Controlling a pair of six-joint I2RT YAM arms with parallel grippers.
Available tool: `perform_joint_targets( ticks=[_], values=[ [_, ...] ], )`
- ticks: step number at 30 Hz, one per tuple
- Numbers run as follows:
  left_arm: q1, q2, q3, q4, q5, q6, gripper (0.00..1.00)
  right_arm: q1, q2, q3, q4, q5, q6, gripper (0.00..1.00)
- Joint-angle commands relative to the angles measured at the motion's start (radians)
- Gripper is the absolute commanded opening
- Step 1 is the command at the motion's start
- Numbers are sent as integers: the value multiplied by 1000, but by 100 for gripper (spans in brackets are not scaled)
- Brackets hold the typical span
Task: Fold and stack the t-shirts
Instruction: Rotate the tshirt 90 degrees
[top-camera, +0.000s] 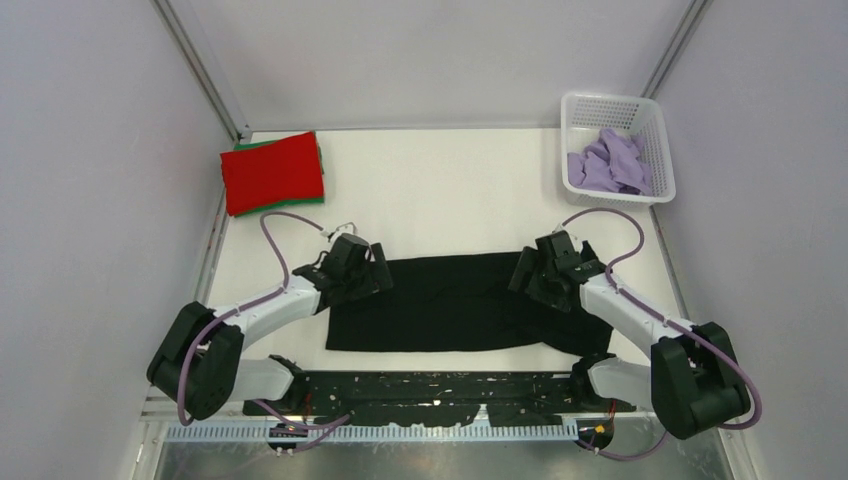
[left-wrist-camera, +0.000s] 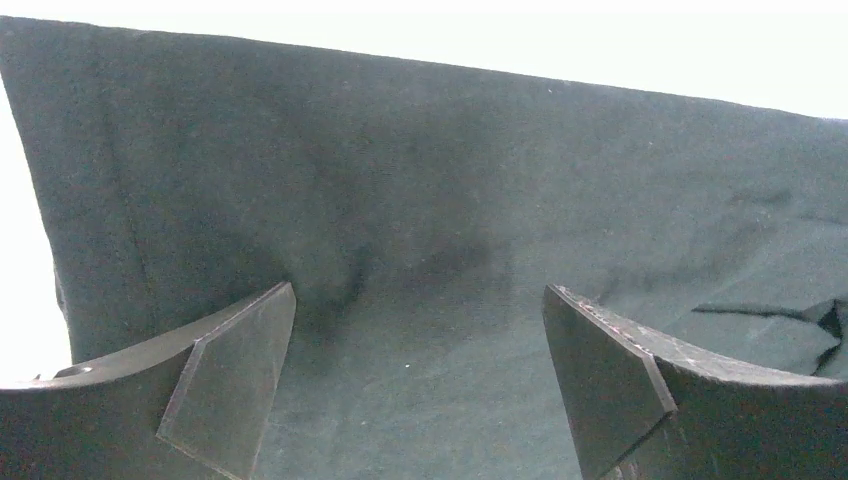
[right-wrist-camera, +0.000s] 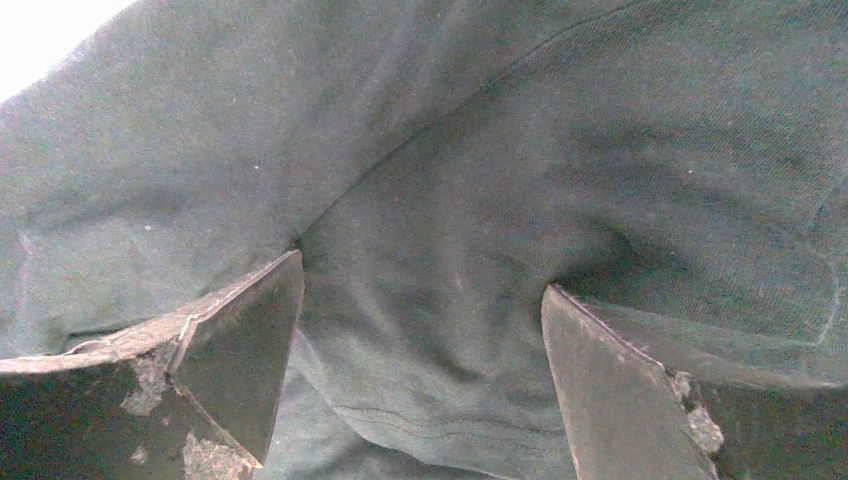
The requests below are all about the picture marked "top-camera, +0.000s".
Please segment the black t shirt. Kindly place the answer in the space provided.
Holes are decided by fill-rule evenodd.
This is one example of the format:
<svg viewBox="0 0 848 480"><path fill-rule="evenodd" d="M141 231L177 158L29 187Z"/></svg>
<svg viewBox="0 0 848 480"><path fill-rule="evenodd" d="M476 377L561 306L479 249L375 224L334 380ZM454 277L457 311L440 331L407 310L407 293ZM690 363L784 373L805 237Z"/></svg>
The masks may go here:
<svg viewBox="0 0 848 480"><path fill-rule="evenodd" d="M329 311L329 350L480 352L537 343L589 356L607 351L612 328L509 290L516 252L391 260L386 290Z"/></svg>

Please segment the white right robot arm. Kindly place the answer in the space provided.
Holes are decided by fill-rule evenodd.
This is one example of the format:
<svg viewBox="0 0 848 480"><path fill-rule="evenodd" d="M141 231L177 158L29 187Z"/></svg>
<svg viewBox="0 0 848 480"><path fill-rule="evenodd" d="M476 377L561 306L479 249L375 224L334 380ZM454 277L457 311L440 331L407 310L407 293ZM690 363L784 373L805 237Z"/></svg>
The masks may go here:
<svg viewBox="0 0 848 480"><path fill-rule="evenodd" d="M566 314L600 320L644 353L640 365L611 353L572 367L571 397L584 410L617 400L656 415L677 439L744 416L754 405L728 333L663 314L629 289L589 243L575 248L565 231L524 248L508 286Z"/></svg>

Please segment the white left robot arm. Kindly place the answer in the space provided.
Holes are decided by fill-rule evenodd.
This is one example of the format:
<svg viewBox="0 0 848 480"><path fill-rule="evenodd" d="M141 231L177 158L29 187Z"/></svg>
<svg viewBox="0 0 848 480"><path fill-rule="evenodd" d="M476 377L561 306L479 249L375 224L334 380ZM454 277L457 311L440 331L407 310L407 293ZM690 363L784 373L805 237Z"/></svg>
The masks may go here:
<svg viewBox="0 0 848 480"><path fill-rule="evenodd" d="M307 389L295 380L293 365L277 356L246 359L244 352L295 321L392 286L381 244L339 234L318 261L294 269L275 288L221 309L198 301L183 306L146 378L188 422L206 420L234 401L270 401L284 414L296 413Z"/></svg>

